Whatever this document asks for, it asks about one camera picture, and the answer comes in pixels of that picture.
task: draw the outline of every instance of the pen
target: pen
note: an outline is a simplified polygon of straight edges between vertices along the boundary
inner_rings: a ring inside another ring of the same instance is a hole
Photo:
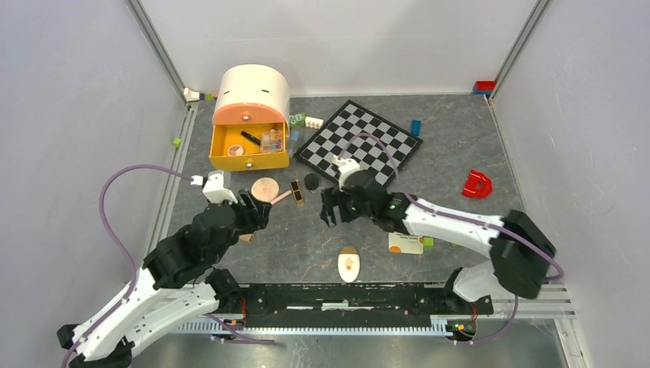
[[[247,140],[250,140],[251,142],[257,144],[258,146],[261,146],[262,142],[260,142],[259,139],[255,138],[252,136],[250,133],[245,132],[244,130],[241,131],[241,135],[246,138]]]

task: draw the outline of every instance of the white wall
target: white wall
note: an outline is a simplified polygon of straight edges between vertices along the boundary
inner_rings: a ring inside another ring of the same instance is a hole
[[[169,165],[183,105],[124,1],[4,1],[0,46],[0,366],[60,366],[57,329],[129,277],[101,186],[127,165]],[[136,261],[163,177],[130,173],[107,198]]]
[[[556,1],[495,100],[595,367],[648,366],[650,2]]]
[[[266,64],[294,95],[469,92],[494,79],[535,0],[142,0],[185,85]]]

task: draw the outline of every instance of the orange drawer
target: orange drawer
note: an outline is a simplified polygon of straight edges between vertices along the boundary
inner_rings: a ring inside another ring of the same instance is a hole
[[[286,144],[286,123],[244,123],[214,125],[209,159],[215,169],[228,171],[277,169],[289,166],[289,152]],[[242,130],[261,139],[262,133],[282,130],[282,147],[280,152],[261,153],[260,146],[241,135]],[[228,156],[228,148],[238,144],[244,147],[241,156]]]

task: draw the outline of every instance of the drawer box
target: drawer box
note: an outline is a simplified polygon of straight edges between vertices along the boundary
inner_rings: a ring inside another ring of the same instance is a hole
[[[289,166],[289,85],[275,69],[239,65],[225,72],[212,115],[212,145],[208,155],[215,169],[228,171],[276,169]],[[241,135],[261,140],[262,133],[282,132],[282,151],[262,153],[260,146]],[[244,154],[229,156],[234,145]]]

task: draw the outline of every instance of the black cap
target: black cap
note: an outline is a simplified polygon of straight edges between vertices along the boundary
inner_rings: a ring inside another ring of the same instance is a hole
[[[305,176],[304,180],[304,185],[305,188],[309,190],[316,190],[320,186],[320,179],[318,179],[318,175],[309,173]]]

